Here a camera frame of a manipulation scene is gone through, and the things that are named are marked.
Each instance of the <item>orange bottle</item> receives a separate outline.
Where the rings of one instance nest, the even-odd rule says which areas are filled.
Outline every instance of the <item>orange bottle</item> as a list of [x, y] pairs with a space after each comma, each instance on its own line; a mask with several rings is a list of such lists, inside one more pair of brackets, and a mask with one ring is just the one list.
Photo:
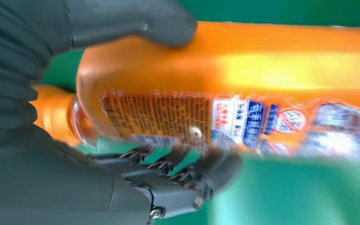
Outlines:
[[102, 136], [293, 154], [338, 132], [323, 105], [329, 127], [337, 107], [360, 116], [360, 28], [200, 22], [181, 50], [124, 38], [85, 51], [77, 95]]
[[45, 129], [54, 139], [71, 146], [82, 141], [95, 141], [94, 128], [74, 93], [50, 85], [39, 85], [34, 89], [38, 92], [38, 99], [31, 102], [38, 111], [34, 124]]

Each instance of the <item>logo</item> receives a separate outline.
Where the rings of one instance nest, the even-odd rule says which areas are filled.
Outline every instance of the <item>logo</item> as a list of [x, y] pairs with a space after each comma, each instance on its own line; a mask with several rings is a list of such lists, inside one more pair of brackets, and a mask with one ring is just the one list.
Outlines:
[[297, 109], [284, 109], [279, 112], [275, 131], [281, 134], [293, 134], [304, 128], [306, 116]]

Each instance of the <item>bottle neck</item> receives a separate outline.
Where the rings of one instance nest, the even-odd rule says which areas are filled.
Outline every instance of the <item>bottle neck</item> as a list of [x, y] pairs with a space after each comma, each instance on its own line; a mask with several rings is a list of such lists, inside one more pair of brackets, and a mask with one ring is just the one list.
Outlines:
[[74, 135], [82, 140], [82, 142], [91, 146], [96, 146], [98, 136], [91, 121], [83, 111], [78, 99], [74, 99], [69, 116], [69, 121], [71, 122], [71, 128]]

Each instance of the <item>bottle label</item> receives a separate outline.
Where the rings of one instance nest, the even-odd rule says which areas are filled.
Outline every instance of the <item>bottle label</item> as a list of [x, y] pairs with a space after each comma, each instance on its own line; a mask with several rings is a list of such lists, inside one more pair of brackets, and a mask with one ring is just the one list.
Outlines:
[[112, 128], [138, 143], [360, 158], [360, 109], [335, 99], [114, 91], [100, 103]]

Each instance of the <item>hand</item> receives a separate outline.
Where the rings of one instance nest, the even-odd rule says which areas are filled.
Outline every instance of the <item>hand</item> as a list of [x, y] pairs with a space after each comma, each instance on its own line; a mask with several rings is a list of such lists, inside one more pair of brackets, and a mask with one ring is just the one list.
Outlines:
[[176, 0], [0, 0], [0, 130], [36, 120], [30, 82], [53, 55], [127, 35], [182, 47], [196, 26]]

